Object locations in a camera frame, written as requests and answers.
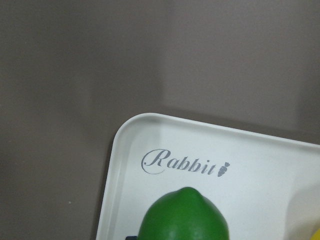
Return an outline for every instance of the green fruit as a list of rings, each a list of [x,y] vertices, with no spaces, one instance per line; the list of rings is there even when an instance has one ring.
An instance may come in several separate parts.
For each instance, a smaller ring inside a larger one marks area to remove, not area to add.
[[[137,240],[229,240],[216,206],[192,187],[159,198],[146,212]]]

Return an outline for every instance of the white tray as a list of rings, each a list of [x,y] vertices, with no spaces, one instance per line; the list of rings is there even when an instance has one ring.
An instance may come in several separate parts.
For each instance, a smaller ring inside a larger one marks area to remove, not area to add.
[[[219,208],[231,240],[308,240],[320,228],[320,145],[144,113],[114,138],[96,239],[136,236],[151,204],[185,186]]]

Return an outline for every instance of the gray carrot logo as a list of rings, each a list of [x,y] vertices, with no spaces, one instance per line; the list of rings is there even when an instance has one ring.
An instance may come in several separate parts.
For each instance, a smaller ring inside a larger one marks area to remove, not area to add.
[[[227,167],[229,167],[230,164],[228,162],[224,163],[224,166],[220,167],[219,172],[218,172],[218,177],[221,177],[223,174],[226,173],[226,171],[228,170]]]

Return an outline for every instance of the black object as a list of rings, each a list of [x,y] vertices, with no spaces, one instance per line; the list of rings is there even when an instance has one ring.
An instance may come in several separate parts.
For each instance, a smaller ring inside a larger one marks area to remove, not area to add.
[[[137,240],[137,236],[127,236],[125,240]]]

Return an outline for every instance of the tray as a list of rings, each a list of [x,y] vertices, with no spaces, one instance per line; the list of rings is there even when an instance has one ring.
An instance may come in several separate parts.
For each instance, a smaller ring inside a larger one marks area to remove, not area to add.
[[[320,145],[144,113],[114,138],[96,239],[136,236],[151,204],[185,186],[218,207],[231,240],[320,228]]]

